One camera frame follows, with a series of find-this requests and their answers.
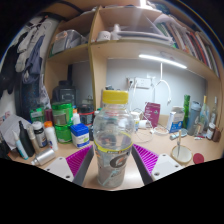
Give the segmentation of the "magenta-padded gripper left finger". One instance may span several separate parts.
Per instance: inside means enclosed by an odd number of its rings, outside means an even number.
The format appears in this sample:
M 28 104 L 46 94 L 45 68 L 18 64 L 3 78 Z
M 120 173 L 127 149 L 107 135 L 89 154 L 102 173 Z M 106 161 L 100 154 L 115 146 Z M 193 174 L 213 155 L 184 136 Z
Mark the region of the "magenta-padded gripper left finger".
M 45 171 L 81 186 L 93 155 L 93 147 L 87 146 L 67 158 L 58 157 L 45 168 Z

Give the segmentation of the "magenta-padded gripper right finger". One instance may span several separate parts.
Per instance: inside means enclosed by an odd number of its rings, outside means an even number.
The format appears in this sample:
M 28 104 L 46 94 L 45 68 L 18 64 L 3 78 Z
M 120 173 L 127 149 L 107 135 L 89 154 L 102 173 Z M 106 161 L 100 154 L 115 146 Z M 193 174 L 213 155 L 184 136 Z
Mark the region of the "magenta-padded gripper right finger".
M 158 155 L 136 144 L 132 146 L 132 156 L 145 185 L 183 169 L 168 154 Z

